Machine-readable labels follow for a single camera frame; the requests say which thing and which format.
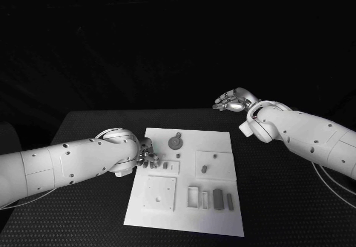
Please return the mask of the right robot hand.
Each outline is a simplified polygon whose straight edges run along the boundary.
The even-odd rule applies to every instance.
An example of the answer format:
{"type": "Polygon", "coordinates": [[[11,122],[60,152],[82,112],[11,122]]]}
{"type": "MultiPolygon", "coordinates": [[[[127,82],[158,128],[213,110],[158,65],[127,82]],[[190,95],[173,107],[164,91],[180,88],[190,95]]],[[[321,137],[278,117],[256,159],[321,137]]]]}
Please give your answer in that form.
{"type": "Polygon", "coordinates": [[[248,111],[259,101],[258,97],[245,88],[238,87],[216,98],[212,109],[232,112],[248,111]]]}

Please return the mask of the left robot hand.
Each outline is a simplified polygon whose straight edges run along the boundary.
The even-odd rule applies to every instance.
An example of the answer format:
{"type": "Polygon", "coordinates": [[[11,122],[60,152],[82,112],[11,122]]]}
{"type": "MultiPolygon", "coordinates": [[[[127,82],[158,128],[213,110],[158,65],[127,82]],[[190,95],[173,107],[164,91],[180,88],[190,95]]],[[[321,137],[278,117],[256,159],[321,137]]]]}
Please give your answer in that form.
{"type": "Polygon", "coordinates": [[[160,158],[154,153],[153,141],[148,137],[144,137],[140,140],[140,152],[137,157],[137,166],[141,166],[144,169],[157,169],[160,166],[160,158]]]}

